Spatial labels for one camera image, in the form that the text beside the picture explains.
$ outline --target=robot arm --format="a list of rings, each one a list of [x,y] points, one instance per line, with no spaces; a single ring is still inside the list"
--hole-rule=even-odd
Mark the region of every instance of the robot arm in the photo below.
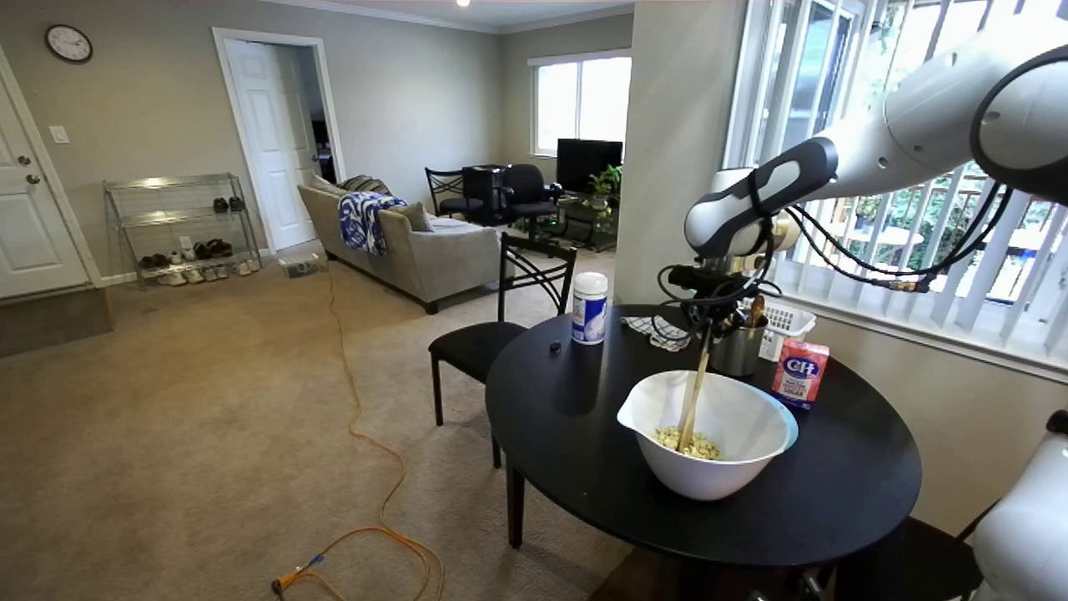
[[[884,195],[964,162],[995,181],[1068,205],[1068,35],[1012,24],[943,54],[889,95],[702,197],[684,224],[702,260],[756,250],[761,222],[816,197]]]

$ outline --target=light switch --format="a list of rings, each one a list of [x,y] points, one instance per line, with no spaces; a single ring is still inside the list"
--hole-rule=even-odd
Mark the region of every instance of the light switch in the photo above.
[[[68,127],[51,123],[48,134],[54,137],[54,145],[69,145]]]

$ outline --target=television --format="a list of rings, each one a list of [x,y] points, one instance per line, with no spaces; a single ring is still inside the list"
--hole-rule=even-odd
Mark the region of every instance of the television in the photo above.
[[[602,174],[609,165],[623,165],[623,145],[618,140],[556,140],[556,185],[564,191],[590,191],[590,174]]]

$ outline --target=gray sofa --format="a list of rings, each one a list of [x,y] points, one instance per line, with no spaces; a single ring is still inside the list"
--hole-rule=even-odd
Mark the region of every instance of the gray sofa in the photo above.
[[[352,250],[341,237],[337,201],[341,186],[300,185],[309,224],[332,260],[412,299],[428,315],[440,302],[497,285],[497,230],[450,216],[407,216],[407,211],[379,211],[383,250]]]

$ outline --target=ceiling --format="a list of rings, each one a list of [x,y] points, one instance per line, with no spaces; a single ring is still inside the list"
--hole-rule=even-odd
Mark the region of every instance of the ceiling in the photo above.
[[[363,15],[383,21],[479,29],[479,35],[513,35],[577,21],[596,21],[609,15],[633,11],[633,0],[266,0],[287,6],[309,6],[331,15]]]

